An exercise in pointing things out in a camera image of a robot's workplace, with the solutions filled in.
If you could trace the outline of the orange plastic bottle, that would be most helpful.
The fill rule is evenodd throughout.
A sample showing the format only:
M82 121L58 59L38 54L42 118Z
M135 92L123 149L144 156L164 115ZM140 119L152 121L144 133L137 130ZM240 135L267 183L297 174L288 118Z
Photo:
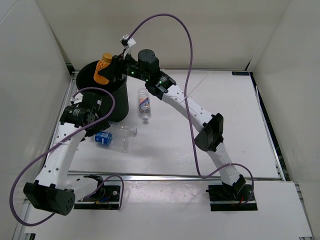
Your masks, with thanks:
M111 64L113 55L111 53L104 53L101 59L97 62L93 79L100 85L107 85L110 81L103 75L104 70Z

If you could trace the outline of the white label clear bottle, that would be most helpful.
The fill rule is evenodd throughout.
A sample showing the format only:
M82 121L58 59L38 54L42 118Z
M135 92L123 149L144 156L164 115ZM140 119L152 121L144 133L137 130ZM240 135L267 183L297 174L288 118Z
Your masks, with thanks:
M138 111L142 123L144 125L148 124L151 117L151 105L149 93L145 88L138 90Z

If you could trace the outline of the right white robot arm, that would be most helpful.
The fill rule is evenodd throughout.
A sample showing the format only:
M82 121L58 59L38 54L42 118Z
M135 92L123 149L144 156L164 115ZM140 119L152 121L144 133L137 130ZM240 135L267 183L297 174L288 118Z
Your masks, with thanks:
M188 99L186 91L159 66L159 59L150 49L143 49L134 59L130 54L112 55L104 53L102 63L98 64L97 75L103 77L102 84L116 83L125 77L143 81L146 90L166 104L172 106L189 120L193 148L206 152L216 166L221 180L222 192L230 200L238 199L243 193L246 181L235 168L229 157L223 138L224 118L221 114L212 114Z

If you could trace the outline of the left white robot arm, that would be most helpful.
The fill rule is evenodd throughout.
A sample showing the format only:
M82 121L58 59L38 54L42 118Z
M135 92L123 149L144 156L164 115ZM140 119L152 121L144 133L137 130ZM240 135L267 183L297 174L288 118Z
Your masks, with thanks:
M102 96L85 91L81 100L72 100L71 103L64 109L60 118L58 135L54 143L55 150L48 155L35 181L27 182L23 188L23 193L34 208L63 216L71 212L76 201L88 195L93 200L100 200L105 194L101 176L85 175L76 180L67 180L80 142L107 126L107 120L103 120L73 134L76 130L102 118L100 110Z

